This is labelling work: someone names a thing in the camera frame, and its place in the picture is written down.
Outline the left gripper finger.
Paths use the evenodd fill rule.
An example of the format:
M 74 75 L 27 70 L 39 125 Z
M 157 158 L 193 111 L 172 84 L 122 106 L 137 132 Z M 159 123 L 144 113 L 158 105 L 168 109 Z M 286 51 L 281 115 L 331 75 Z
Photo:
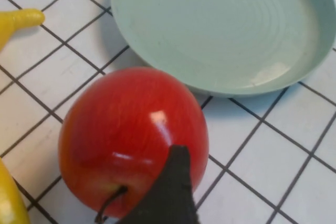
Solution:
M 186 146 L 172 145 L 160 175 L 140 202 L 118 223 L 199 223 Z

